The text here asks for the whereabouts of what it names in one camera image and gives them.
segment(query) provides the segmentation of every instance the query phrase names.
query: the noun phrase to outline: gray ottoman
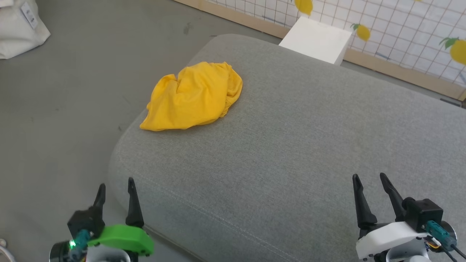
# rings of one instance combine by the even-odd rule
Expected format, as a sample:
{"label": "gray ottoman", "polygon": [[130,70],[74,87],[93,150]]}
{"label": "gray ottoman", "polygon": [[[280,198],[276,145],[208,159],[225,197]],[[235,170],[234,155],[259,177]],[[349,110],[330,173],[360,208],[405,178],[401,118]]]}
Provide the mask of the gray ottoman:
{"label": "gray ottoman", "polygon": [[239,35],[216,37],[189,65],[201,61],[243,78],[228,114],[150,132],[144,110],[111,158],[116,197],[127,207],[134,177],[152,230],[209,262],[357,261],[351,176],[392,222],[384,172],[402,197],[444,208],[466,249],[466,110]]}

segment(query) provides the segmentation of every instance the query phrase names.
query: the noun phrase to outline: wooden baseboard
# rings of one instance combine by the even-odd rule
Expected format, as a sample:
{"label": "wooden baseboard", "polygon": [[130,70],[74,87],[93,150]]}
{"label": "wooden baseboard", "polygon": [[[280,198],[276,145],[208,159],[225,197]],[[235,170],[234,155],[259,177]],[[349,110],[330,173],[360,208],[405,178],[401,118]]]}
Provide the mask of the wooden baseboard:
{"label": "wooden baseboard", "polygon": [[[210,3],[206,0],[174,0],[176,2],[185,4],[187,6],[199,9],[201,11],[219,16],[221,18],[233,21],[235,23],[247,26],[283,38],[288,33],[289,29],[281,25],[276,25],[268,21],[258,19],[256,17],[237,12],[235,10]],[[355,63],[357,65],[372,69],[374,71],[386,74],[408,83],[418,85],[420,87],[429,89],[447,97],[466,101],[466,89],[442,79],[423,74],[416,70],[406,69],[390,63],[388,61],[376,58],[374,56],[358,52],[353,49],[346,51],[344,60]]]}

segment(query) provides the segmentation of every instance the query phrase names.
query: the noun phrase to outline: yellow t-shirt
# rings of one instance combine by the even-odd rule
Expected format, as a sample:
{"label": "yellow t-shirt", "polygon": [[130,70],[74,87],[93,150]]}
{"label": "yellow t-shirt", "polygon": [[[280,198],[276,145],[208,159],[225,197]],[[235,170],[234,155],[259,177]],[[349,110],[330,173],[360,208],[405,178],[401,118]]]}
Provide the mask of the yellow t-shirt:
{"label": "yellow t-shirt", "polygon": [[178,80],[175,75],[160,79],[140,128],[161,131],[210,124],[226,115],[242,87],[243,80],[226,62],[186,67]]}

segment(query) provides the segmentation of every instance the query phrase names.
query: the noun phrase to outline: yellow lemon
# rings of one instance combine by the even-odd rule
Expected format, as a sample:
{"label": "yellow lemon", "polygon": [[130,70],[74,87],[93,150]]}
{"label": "yellow lemon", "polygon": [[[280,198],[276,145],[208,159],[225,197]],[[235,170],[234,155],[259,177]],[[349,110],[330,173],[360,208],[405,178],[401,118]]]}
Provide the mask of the yellow lemon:
{"label": "yellow lemon", "polygon": [[450,56],[453,60],[458,63],[466,65],[466,41],[460,40],[459,37],[457,38],[445,38],[440,42],[445,41],[445,49],[452,47],[450,49]]}
{"label": "yellow lemon", "polygon": [[366,41],[369,40],[370,38],[370,31],[367,29],[367,27],[361,25],[361,24],[352,24],[353,30],[356,30],[357,36],[361,38],[362,40]]}
{"label": "yellow lemon", "polygon": [[295,0],[295,6],[298,10],[307,15],[311,15],[312,1],[311,0]]}

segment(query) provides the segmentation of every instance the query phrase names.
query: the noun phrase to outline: grid wall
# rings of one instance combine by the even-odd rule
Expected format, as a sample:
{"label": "grid wall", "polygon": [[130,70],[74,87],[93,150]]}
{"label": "grid wall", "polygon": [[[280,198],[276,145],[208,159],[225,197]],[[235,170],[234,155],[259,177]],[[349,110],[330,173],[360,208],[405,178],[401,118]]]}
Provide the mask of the grid wall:
{"label": "grid wall", "polygon": [[[287,28],[301,16],[351,32],[361,24],[370,38],[354,31],[351,49],[466,87],[466,0],[312,0],[310,16],[294,0],[208,1]],[[459,40],[446,49],[447,37]]]}

